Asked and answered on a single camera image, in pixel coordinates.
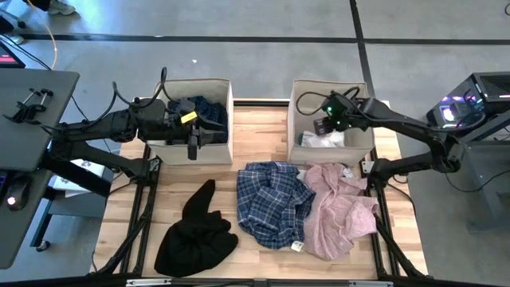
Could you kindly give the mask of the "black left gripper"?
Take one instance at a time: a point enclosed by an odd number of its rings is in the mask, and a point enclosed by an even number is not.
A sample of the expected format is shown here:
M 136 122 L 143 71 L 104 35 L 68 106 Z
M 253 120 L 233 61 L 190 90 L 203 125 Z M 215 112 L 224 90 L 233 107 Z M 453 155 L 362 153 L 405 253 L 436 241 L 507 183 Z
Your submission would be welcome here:
M 225 128 L 223 124 L 208 119 L 198 119 L 197 113 L 188 113 L 169 125 L 171 130 L 165 139 L 166 144 L 185 144 L 187 146 L 187 158 L 189 160 L 197 159 L 198 145 L 224 144 L 223 132 L 202 132 L 198 136 L 198 126 L 211 131 L 223 131 Z

